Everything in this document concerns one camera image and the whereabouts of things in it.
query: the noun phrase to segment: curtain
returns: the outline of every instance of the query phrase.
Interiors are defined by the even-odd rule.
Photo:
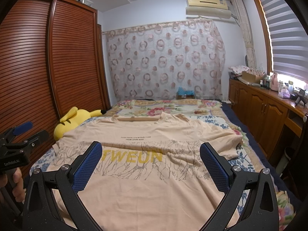
[[[269,27],[273,70],[308,83],[308,35],[285,0],[260,0]]]
[[[240,21],[240,26],[243,34],[243,39],[246,46],[246,54],[248,60],[248,66],[250,68],[257,68],[256,56],[254,53],[254,44],[252,39],[251,28],[249,24],[249,19],[247,12],[242,0],[231,0],[232,5],[235,9],[238,20]]]
[[[179,87],[200,99],[221,99],[224,43],[212,20],[168,22],[107,32],[118,101],[168,100]]]

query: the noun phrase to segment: wooden countertop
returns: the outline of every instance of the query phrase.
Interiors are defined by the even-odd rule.
[[[273,99],[274,101],[284,105],[285,107],[287,107],[288,109],[290,109],[291,111],[293,111],[294,113],[299,115],[300,117],[303,117],[305,115],[305,113],[308,112],[308,108],[304,108],[303,105],[299,104],[299,105],[296,106],[294,100],[284,99],[284,98],[279,97],[278,92],[276,92],[276,91],[267,90],[267,89],[263,89],[263,88],[259,88],[259,87],[249,86],[249,85],[246,85],[243,82],[238,81],[238,80],[232,80],[232,79],[230,79],[230,80],[234,81],[234,82],[238,82],[241,85],[248,86],[250,89],[257,91],[257,92]]]

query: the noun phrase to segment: wooden desk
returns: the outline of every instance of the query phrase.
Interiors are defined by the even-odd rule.
[[[280,98],[278,92],[232,79],[229,80],[229,100],[238,118],[249,127],[261,150],[275,166],[294,134],[300,137],[302,118],[308,109],[296,106],[293,100]]]

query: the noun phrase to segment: bed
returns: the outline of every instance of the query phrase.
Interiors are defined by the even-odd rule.
[[[275,172],[275,169],[266,160],[247,127],[239,121],[233,110],[226,103],[197,99],[164,101],[125,100],[114,105],[104,117],[111,117],[115,114],[120,116],[155,116],[161,114],[161,112],[169,114],[182,113],[191,119],[199,119],[220,126],[223,129],[231,128],[236,134],[243,135],[243,143],[238,145],[236,149],[239,157],[229,160],[229,163],[240,165],[244,170],[251,172],[259,172],[264,167],[270,170],[275,182],[279,209],[283,209],[283,211],[279,211],[281,230],[283,230],[283,226],[288,224],[294,216],[293,207],[289,204],[289,201],[295,209],[300,207],[301,202],[287,189],[284,182]],[[81,125],[88,124],[94,119],[96,118],[90,118]],[[30,174],[36,167],[46,171],[55,157],[56,152],[51,148],[32,166]],[[239,213],[243,210],[247,196],[248,192],[245,191],[238,204]]]

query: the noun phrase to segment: hand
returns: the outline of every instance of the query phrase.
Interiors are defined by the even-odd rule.
[[[13,181],[16,183],[12,191],[13,196],[17,202],[22,202],[25,199],[25,191],[23,190],[23,178],[21,176],[20,168],[17,168],[13,174]],[[7,184],[7,175],[0,175],[0,187]]]

